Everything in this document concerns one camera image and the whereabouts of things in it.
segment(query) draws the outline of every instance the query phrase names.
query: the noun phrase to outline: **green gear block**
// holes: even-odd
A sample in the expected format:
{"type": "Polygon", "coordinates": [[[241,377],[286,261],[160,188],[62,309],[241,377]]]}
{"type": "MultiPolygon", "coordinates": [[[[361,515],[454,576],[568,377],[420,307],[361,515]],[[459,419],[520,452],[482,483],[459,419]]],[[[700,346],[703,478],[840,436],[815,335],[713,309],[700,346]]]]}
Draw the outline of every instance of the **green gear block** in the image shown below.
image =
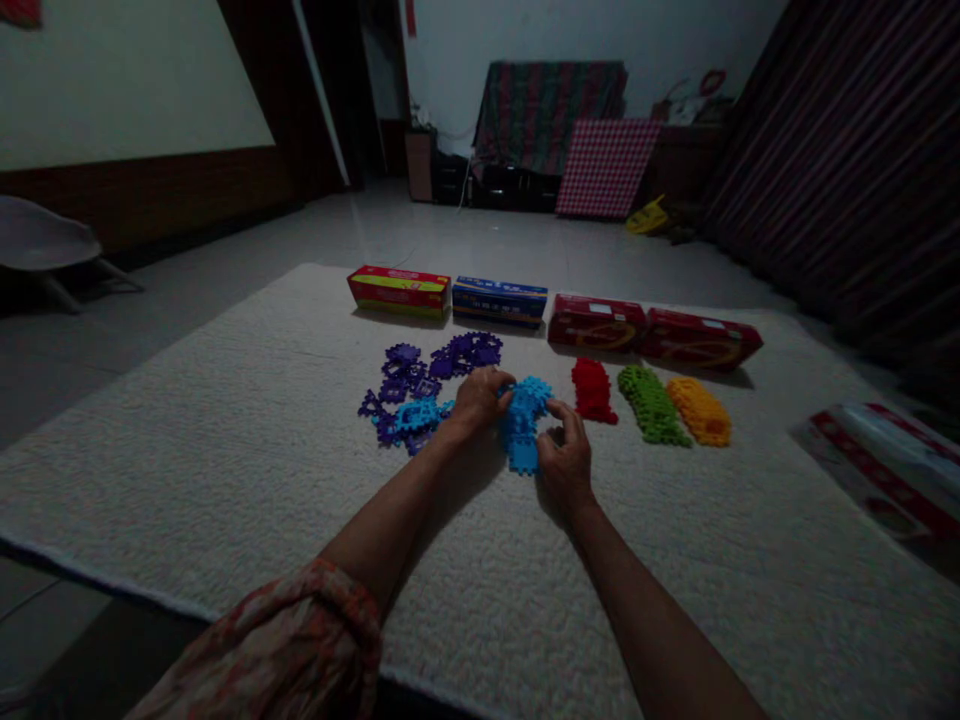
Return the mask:
{"type": "Polygon", "coordinates": [[[693,447],[680,428],[677,409],[653,370],[628,365],[617,375],[617,386],[630,403],[644,442],[693,447]]]}

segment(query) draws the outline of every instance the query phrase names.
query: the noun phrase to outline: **sleeve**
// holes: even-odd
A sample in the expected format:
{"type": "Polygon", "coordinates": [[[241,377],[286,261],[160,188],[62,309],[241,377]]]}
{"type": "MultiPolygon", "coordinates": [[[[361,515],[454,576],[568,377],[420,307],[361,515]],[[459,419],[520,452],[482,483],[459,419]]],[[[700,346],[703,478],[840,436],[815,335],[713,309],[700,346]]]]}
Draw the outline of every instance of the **sleeve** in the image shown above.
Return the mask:
{"type": "Polygon", "coordinates": [[[373,597],[317,558],[244,598],[127,717],[366,718],[380,652],[373,597]]]}

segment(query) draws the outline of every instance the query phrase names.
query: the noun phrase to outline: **striped curtain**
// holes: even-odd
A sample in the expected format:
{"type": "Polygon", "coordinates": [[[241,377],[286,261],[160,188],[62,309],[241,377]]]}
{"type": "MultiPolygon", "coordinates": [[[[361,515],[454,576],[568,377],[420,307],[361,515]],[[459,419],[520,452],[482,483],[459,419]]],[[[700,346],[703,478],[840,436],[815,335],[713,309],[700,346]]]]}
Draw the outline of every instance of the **striped curtain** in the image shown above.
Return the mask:
{"type": "Polygon", "coordinates": [[[960,410],[960,3],[793,0],[706,194],[722,248],[960,410]]]}

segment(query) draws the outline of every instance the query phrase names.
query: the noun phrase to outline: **yellow gear block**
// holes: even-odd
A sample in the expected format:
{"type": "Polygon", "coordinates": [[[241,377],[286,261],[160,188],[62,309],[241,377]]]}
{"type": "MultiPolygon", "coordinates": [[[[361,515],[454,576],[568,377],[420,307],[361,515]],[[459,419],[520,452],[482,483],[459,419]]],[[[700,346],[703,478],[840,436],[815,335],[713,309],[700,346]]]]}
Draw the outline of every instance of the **yellow gear block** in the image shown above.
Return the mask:
{"type": "Polygon", "coordinates": [[[726,409],[695,378],[673,378],[667,394],[680,411],[690,433],[701,445],[727,447],[733,423],[726,409]]]}

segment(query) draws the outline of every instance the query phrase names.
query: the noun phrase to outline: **person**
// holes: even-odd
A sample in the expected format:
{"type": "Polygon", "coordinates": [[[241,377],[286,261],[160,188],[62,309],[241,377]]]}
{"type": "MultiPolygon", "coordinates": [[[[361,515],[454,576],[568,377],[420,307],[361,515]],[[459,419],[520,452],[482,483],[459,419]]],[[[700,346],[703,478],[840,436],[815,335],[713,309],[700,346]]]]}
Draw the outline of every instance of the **person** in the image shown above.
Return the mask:
{"type": "MultiPolygon", "coordinates": [[[[506,412],[492,367],[461,384],[450,417],[306,567],[244,598],[193,642],[128,717],[370,716],[380,628],[444,472],[506,412]]],[[[606,609],[647,718],[765,718],[720,653],[620,537],[593,494],[583,420],[537,438],[541,478],[606,609]]]]}

